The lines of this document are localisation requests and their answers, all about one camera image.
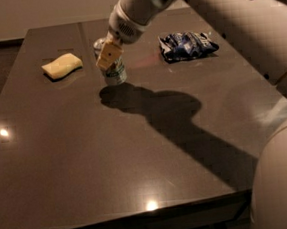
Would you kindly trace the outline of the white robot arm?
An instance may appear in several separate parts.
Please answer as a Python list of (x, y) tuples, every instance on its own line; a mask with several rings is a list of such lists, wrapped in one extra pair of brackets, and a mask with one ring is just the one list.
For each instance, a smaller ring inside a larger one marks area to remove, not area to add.
[[(97, 65), (106, 70), (174, 0), (119, 0)], [(277, 0), (183, 0), (287, 98), (287, 6)], [(251, 229), (287, 229), (287, 120), (266, 143), (254, 176)]]

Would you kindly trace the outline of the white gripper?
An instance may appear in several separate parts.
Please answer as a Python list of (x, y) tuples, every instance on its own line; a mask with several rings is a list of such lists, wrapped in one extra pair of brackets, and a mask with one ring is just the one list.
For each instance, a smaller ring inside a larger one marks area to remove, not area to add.
[[(108, 34), (118, 44), (131, 44), (139, 40), (149, 26), (149, 19), (142, 6), (133, 2), (117, 3), (109, 17)], [(112, 40), (106, 39), (98, 55), (97, 67), (106, 71), (121, 57), (123, 48)]]

